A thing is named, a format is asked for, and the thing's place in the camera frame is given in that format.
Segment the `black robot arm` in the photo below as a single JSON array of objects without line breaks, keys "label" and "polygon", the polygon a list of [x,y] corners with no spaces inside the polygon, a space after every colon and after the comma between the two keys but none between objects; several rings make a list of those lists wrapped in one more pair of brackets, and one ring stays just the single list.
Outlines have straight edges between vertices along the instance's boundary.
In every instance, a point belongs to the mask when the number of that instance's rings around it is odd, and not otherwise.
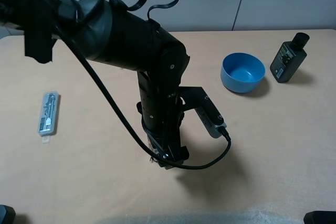
[{"label": "black robot arm", "polygon": [[135,71],[151,150],[160,165],[175,166],[189,157],[180,139],[178,88],[190,58],[159,23],[133,14],[146,1],[129,7],[121,0],[1,0],[1,25],[22,30],[25,55],[40,63],[51,62],[60,39],[85,62]]}]

